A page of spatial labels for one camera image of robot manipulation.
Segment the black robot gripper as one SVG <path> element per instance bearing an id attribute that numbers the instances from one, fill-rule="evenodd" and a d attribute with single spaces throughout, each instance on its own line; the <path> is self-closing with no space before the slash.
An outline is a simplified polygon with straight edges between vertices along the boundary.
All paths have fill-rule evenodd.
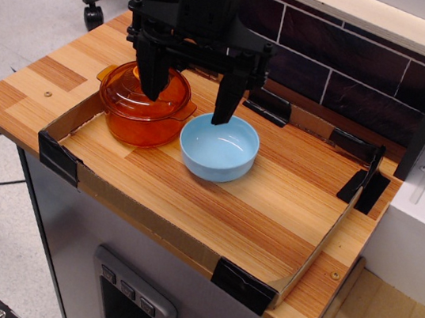
<path id="1" fill-rule="evenodd" d="M 139 32 L 128 35 L 146 97 L 158 99 L 168 85 L 169 69 L 200 66 L 223 76 L 212 125 L 230 121 L 244 92 L 264 85 L 275 54 L 270 42 L 242 24 L 240 2 L 179 0 L 175 9 L 159 12 L 150 7 Z"/>

